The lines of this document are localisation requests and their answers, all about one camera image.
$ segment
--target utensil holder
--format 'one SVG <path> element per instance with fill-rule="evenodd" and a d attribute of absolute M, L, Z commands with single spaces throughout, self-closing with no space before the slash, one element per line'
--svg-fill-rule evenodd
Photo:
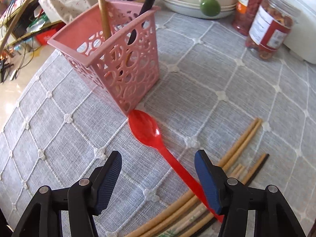
<path fill-rule="evenodd" d="M 159 78 L 154 19 L 159 7 L 138 17 L 140 3 L 107 0 L 107 5 L 112 36 L 106 41 L 96 4 L 58 31 L 48 44 L 61 51 L 93 93 L 127 116 Z M 134 29 L 136 39 L 128 45 Z"/>

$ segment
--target jar lid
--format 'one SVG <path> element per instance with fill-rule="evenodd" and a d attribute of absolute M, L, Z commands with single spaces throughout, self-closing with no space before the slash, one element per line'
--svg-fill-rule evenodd
<path fill-rule="evenodd" d="M 271 2 L 279 9 L 298 17 L 301 11 L 298 9 L 299 5 L 296 0 L 271 0 Z"/>

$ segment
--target green knob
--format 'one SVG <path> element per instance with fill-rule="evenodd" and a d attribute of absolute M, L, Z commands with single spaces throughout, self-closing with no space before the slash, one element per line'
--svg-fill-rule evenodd
<path fill-rule="evenodd" d="M 215 17 L 221 12 L 221 6 L 216 0 L 200 0 L 201 12 L 209 17 Z"/>

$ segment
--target beige tile floor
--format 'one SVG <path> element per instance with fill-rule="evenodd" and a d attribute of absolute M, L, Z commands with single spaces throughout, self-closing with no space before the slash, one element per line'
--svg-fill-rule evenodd
<path fill-rule="evenodd" d="M 54 48 L 49 45 L 40 47 L 39 50 L 35 52 L 35 56 L 31 62 L 19 71 L 15 80 L 10 81 L 8 77 L 4 83 L 0 84 L 0 129 L 2 129 L 4 124 L 7 122 L 7 119 L 14 109 L 17 99 L 29 83 L 30 79 L 53 51 Z M 32 52 L 26 54 L 23 65 L 32 58 L 32 54 Z M 22 58 L 23 56 L 21 55 L 12 58 L 14 67 L 11 68 L 11 72 L 13 69 L 18 68 Z"/>

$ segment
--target transparent jar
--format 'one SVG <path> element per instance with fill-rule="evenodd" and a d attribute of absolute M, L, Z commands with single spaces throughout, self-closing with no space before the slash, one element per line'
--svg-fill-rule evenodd
<path fill-rule="evenodd" d="M 295 0 L 262 0 L 246 39 L 246 47 L 263 60 L 270 59 L 290 33 L 301 13 Z"/>
<path fill-rule="evenodd" d="M 233 27 L 247 36 L 262 0 L 238 0 Z"/>

